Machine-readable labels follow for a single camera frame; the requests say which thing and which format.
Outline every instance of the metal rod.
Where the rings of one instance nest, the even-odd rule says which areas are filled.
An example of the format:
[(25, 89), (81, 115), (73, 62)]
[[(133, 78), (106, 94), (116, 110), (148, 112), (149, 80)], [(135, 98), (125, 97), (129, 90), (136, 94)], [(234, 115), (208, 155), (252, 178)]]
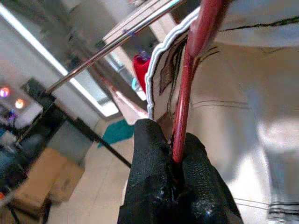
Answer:
[(152, 24), (154, 21), (161, 18), (163, 15), (171, 11), (172, 9), (179, 6), (182, 2), (185, 0), (172, 0), (165, 4), (163, 7), (159, 8), (157, 11), (155, 11), (153, 14), (142, 20), (140, 23), (138, 23), (136, 26), (129, 29), (126, 33), (122, 34), (120, 37), (112, 41), (111, 43), (107, 44), (105, 47), (103, 47), (98, 53), (96, 53), (94, 56), (89, 58), (87, 61), (85, 61), (83, 64), (72, 70), (69, 74), (67, 74), (65, 77), (58, 80), (56, 83), (54, 83), (52, 86), (50, 86), (46, 92), (52, 93), (54, 90), (62, 86), (64, 83), (68, 82), (71, 78), (78, 75), (81, 71), (84, 69), (87, 69), (89, 66), (91, 66), (93, 63), (95, 63), (98, 59), (102, 58), (103, 56), (110, 53), (115, 48), (119, 47), (121, 44), (123, 44), (126, 40), (128, 40), (131, 37), (131, 33), (138, 33), (140, 30), (144, 29), (148, 25)]

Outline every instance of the teal cloth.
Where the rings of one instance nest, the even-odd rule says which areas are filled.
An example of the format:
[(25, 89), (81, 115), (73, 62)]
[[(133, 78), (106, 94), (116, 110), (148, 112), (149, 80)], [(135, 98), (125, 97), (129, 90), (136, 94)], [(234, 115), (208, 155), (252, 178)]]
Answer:
[(127, 124), (126, 120), (120, 120), (116, 123), (113, 123), (108, 126), (106, 129), (103, 140), (108, 144), (116, 143), (118, 141), (123, 141), (129, 139), (134, 134), (134, 126)]

